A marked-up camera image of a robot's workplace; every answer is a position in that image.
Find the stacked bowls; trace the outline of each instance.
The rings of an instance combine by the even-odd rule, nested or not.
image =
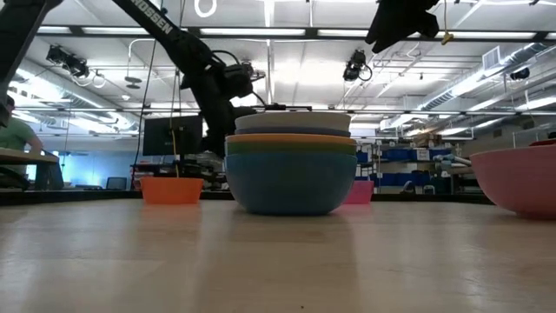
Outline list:
[[[235,200],[263,215],[324,215],[341,205],[357,159],[351,117],[264,113],[236,119],[226,139],[226,175]]]

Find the red bowl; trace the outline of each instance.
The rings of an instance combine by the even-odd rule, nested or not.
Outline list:
[[[530,218],[556,218],[556,145],[495,150],[471,156],[485,195]]]

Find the desk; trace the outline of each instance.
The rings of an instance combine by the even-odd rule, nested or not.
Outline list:
[[[53,203],[0,231],[2,312],[556,312],[556,227],[489,205]]]
[[[41,156],[18,150],[0,148],[0,165],[36,165],[36,190],[47,189],[49,166],[53,163],[58,163],[57,156]]]

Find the green shirt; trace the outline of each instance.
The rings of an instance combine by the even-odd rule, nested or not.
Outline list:
[[[35,136],[35,131],[25,122],[10,118],[8,127],[0,128],[0,148],[24,151],[25,145]],[[6,166],[24,174],[26,166]]]

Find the green bowl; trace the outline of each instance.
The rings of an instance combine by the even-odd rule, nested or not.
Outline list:
[[[354,156],[357,147],[343,143],[281,143],[281,142],[241,142],[226,143],[226,155],[268,152],[335,152]]]

